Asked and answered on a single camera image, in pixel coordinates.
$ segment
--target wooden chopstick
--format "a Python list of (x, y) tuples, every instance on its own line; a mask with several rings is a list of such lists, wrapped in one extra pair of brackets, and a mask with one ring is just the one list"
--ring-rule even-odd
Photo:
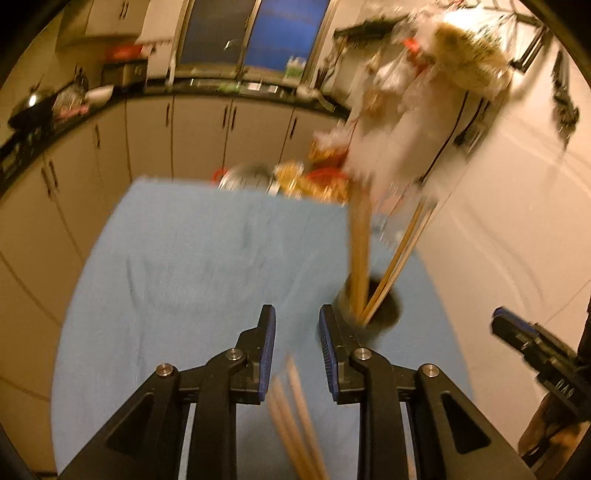
[(425, 230), (427, 224), (429, 223), (429, 219), (431, 218), (431, 215), (433, 214), (433, 211), (435, 210), (436, 206), (437, 206), (437, 204), (433, 203), (432, 205), (430, 205), (427, 208), (427, 212), (425, 213), (423, 220), (421, 221), (421, 224), (418, 226), (417, 233), (413, 236), (413, 239), (410, 241), (408, 248), (404, 251), (404, 255), (400, 259), (400, 262), (398, 263), (398, 265), (396, 265), (396, 268), (394, 269), (394, 271), (392, 272), (392, 275), (388, 279), (386, 286), (380, 292), (380, 295), (379, 295), (377, 301), (369, 309), (367, 317), (363, 318), (363, 326), (367, 326), (367, 324), (371, 321), (375, 312), (378, 310), (379, 306), (382, 304), (382, 302), (384, 301), (384, 299), (386, 298), (386, 296), (388, 295), (390, 290), (392, 290), (392, 286), (398, 280), (398, 277), (400, 276), (400, 274), (404, 270), (404, 267), (406, 266), (406, 263), (407, 263), (408, 259), (410, 258), (410, 255), (413, 253), (415, 245), (417, 244), (418, 240), (421, 238), (423, 231)]
[(373, 316), (373, 314), (369, 315), (369, 312), (371, 312), (371, 310), (374, 308), (374, 305), (378, 301), (378, 298), (381, 295), (382, 290), (385, 288), (386, 284), (388, 283), (390, 276), (392, 276), (392, 272), (396, 268), (396, 264), (398, 263), (398, 260), (400, 260), (400, 257), (404, 253), (404, 250), (406, 249), (406, 246), (408, 245), (408, 242), (411, 239), (413, 231), (418, 223), (418, 220), (421, 217), (421, 213), (423, 212), (424, 206), (425, 206), (425, 199), (421, 199), (417, 205), (417, 209), (414, 211), (413, 218), (410, 220), (410, 223), (408, 224), (408, 228), (407, 228), (406, 232), (404, 232), (404, 236), (402, 237), (402, 241), (400, 242), (398, 248), (396, 249), (396, 253), (394, 254), (394, 257), (392, 258), (390, 265), (386, 269), (386, 272), (384, 273), (384, 276), (383, 276), (382, 280), (380, 281), (378, 288), (376, 289), (376, 291), (372, 295), (371, 299), (369, 300), (369, 303), (364, 308), (364, 310), (361, 314), (361, 320), (362, 320), (363, 325), (367, 325), (369, 323), (369, 320), (371, 320), (371, 317)]
[(306, 404), (306, 398), (301, 387), (300, 374), (297, 371), (296, 364), (292, 357), (287, 358), (287, 374), (290, 379), (291, 392), (295, 400), (295, 407), (300, 418), (300, 423), (304, 429), (304, 437), (308, 443), (308, 447), (312, 452), (312, 458), (316, 464), (316, 471), (319, 473), (322, 480), (329, 480), (329, 474), (322, 458), (322, 451), (314, 431), (310, 412)]
[(373, 176), (366, 179), (361, 185), (361, 199), (359, 205), (359, 291), (356, 293), (356, 301), (359, 311), (355, 319), (361, 321), (361, 315), (369, 300), (369, 241), (371, 237), (371, 187)]
[(351, 183), (351, 199), (349, 203), (350, 208), (350, 221), (351, 221), (351, 237), (349, 239), (351, 248), (351, 275), (349, 280), (349, 304), (353, 311), (353, 315), (358, 317), (363, 312), (363, 300), (361, 299), (360, 282), (361, 282), (361, 265), (362, 265), (362, 248), (361, 248), (361, 224), (360, 224), (360, 212), (361, 212), (361, 180), (354, 177)]
[(373, 178), (352, 177), (349, 200), (349, 304), (356, 320), (368, 301), (371, 187)]
[(291, 412), (281, 380), (278, 378), (272, 382), (268, 401), (269, 412), (277, 433), (301, 480), (322, 480), (314, 467), (312, 458), (306, 451), (296, 419)]

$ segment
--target blue tablecloth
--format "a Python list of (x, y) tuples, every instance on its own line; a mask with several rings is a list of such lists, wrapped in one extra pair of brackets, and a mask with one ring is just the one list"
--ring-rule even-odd
[[(51, 402), (58, 471), (156, 365), (203, 365), (277, 310), (273, 372), (291, 353), (332, 478), (356, 478), (358, 407), (333, 403), (317, 333), (347, 277), (347, 214), (333, 205), (136, 182), (109, 220), (61, 333)], [(391, 259), (372, 242), (372, 269)], [(402, 318), (375, 349), (410, 368), (432, 362), (471, 395), (453, 330), (420, 259), (396, 285)], [(238, 474), (295, 479), (265, 404), (238, 406)]]

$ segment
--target faucet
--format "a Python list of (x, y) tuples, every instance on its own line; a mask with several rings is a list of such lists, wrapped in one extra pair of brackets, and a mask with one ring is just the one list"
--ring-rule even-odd
[(226, 42), (226, 46), (223, 48), (223, 51), (226, 51), (230, 47), (235, 47), (240, 45), (240, 56), (238, 57), (238, 64), (236, 65), (236, 75), (234, 75), (234, 79), (240, 85), (244, 80), (244, 74), (248, 73), (248, 67), (244, 66), (244, 59), (246, 57), (246, 47), (244, 46), (243, 40), (240, 38), (233, 38)]

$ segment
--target black countertop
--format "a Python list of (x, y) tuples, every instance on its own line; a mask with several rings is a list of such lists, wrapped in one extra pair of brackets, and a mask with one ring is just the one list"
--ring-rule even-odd
[(327, 100), (335, 106), (334, 112), (327, 111), (317, 100), (304, 100), (296, 97), (293, 89), (286, 87), (277, 87), (276, 92), (269, 91), (268, 85), (261, 85), (246, 82), (240, 90), (220, 91), (218, 85), (212, 82), (203, 84), (199, 80), (182, 80), (172, 86), (152, 84), (146, 86), (139, 92), (121, 92), (113, 93), (111, 99), (101, 107), (92, 108), (86, 115), (78, 116), (64, 123), (57, 124), (50, 131), (38, 136), (37, 139), (27, 143), (20, 142), (18, 134), (14, 135), (3, 146), (0, 147), (0, 197), (14, 184), (14, 182), (27, 170), (35, 160), (48, 148), (54, 145), (61, 137), (84, 124), (95, 115), (124, 102), (128, 99), (147, 98), (153, 96), (173, 96), (173, 95), (196, 95), (196, 96), (217, 96), (230, 97), (244, 100), (256, 100), (264, 102), (278, 103), (280, 105), (292, 106), (326, 115), (334, 116), (346, 120), (350, 110), (336, 103), (333, 99)]

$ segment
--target kitchen cabinet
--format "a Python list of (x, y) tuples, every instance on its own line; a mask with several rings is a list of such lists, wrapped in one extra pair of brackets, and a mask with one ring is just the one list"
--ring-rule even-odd
[(53, 197), (83, 258), (98, 239), (109, 212), (100, 182), (90, 123), (45, 154)]
[(139, 37), (150, 0), (74, 0), (64, 9), (58, 45), (93, 37)]
[(31, 470), (56, 471), (49, 400), (33, 397), (0, 382), (0, 423)]
[(49, 179), (38, 161), (5, 193), (0, 205), (0, 253), (20, 282), (62, 322), (82, 260), (44, 176)]
[(110, 108), (92, 120), (96, 162), (105, 193), (107, 211), (111, 213), (131, 184), (127, 155), (125, 104)]
[(338, 123), (339, 119), (332, 116), (296, 108), (285, 139), (281, 161), (307, 161), (314, 132), (328, 132)]
[(121, 19), (117, 25), (117, 35), (139, 37), (150, 0), (127, 0), (123, 2)]
[(0, 260), (0, 377), (49, 398), (60, 328)]
[(230, 99), (175, 97), (175, 179), (211, 180), (222, 168), (231, 106)]
[(229, 118), (224, 167), (238, 164), (274, 167), (281, 159), (292, 107), (234, 100)]
[(127, 140), (131, 177), (171, 178), (172, 97), (127, 102)]

